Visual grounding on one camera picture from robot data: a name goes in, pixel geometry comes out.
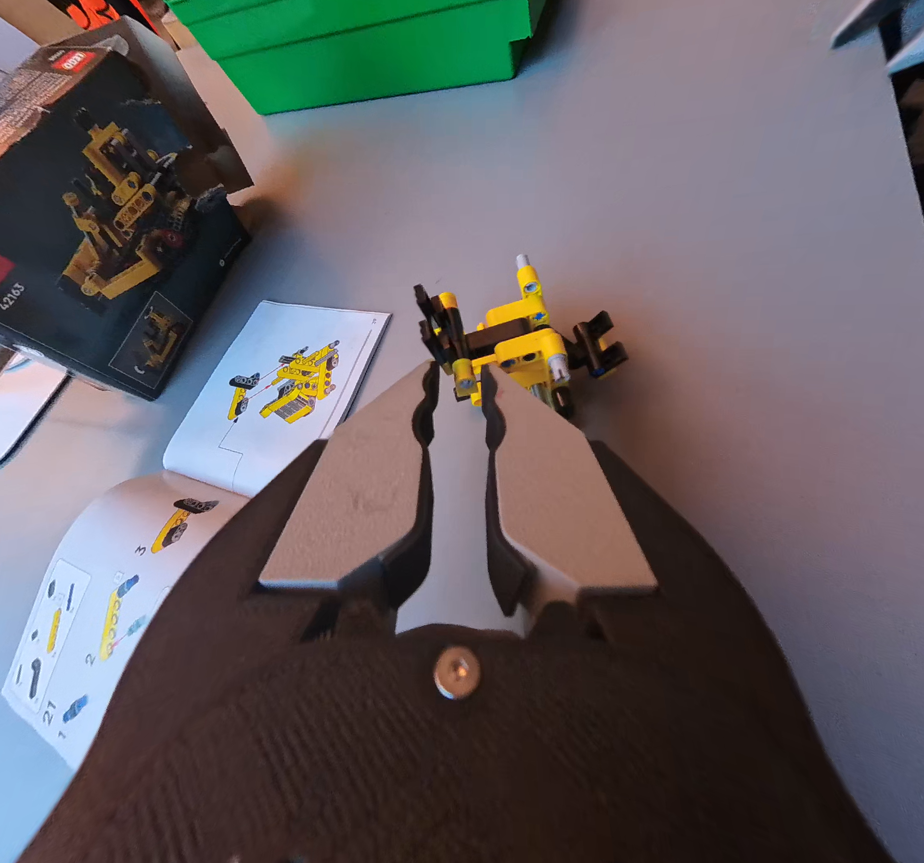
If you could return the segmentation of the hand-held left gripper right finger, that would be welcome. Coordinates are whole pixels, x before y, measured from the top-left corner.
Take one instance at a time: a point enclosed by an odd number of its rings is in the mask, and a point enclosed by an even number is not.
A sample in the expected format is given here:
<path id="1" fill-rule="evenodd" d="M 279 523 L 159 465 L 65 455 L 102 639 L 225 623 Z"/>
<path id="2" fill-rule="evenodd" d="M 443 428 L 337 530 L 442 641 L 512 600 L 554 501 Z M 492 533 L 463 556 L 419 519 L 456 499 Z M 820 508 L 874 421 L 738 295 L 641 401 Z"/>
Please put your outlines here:
<path id="1" fill-rule="evenodd" d="M 504 615 L 644 596 L 658 581 L 590 442 L 498 366 L 481 370 L 487 557 Z"/>

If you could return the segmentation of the yellow black lego model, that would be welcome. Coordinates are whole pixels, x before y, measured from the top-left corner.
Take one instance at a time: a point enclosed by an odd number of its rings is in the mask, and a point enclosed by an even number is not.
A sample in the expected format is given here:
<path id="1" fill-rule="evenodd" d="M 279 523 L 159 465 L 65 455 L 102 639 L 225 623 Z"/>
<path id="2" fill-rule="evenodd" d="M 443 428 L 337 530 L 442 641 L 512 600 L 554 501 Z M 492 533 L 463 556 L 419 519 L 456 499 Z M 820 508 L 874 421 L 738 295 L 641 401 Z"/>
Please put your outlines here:
<path id="1" fill-rule="evenodd" d="M 457 401 L 481 407 L 480 374 L 494 364 L 554 412 L 571 419 L 572 372 L 585 369 L 590 378 L 601 380 L 629 355 L 623 343 L 609 342 L 614 323 L 606 311 L 574 325 L 572 339 L 555 330 L 536 268 L 526 254 L 516 257 L 516 266 L 519 299 L 491 308 L 473 331 L 465 329 L 455 294 L 431 296 L 421 284 L 415 286 L 422 343 L 453 377 Z"/>

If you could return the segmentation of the lego instruction booklet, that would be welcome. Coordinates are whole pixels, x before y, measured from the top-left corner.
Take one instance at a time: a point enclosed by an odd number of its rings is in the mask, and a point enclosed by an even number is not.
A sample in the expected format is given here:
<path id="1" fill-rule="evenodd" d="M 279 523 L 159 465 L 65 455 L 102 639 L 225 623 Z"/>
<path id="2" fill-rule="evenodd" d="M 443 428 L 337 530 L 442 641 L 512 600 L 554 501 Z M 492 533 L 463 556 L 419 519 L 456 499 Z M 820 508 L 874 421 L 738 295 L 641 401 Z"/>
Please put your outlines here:
<path id="1" fill-rule="evenodd" d="M 261 302 L 168 443 L 64 534 L 2 694 L 76 770 L 172 587 L 214 535 L 347 416 L 391 315 Z"/>

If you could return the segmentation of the lego set box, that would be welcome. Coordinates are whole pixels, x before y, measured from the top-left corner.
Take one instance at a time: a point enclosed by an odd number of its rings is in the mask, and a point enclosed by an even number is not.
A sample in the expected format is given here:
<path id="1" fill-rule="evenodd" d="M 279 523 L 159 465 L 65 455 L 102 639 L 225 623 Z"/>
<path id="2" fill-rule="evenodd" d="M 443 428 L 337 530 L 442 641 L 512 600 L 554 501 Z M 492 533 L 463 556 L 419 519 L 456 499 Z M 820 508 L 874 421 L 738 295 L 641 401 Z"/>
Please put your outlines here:
<path id="1" fill-rule="evenodd" d="M 252 184 L 176 53 L 130 18 L 2 82 L 2 346 L 156 399 L 249 235 Z"/>

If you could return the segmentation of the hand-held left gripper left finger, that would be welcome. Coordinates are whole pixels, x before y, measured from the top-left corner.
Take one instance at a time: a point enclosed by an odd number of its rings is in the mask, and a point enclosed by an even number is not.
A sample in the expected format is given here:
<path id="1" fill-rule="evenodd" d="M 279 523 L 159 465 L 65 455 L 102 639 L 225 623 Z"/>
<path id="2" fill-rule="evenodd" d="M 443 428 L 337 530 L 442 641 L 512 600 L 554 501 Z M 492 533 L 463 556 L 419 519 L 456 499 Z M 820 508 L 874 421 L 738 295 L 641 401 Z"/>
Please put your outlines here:
<path id="1" fill-rule="evenodd" d="M 429 446 L 440 369 L 425 362 L 336 427 L 271 549 L 271 589 L 359 596 L 396 611 L 432 559 Z"/>

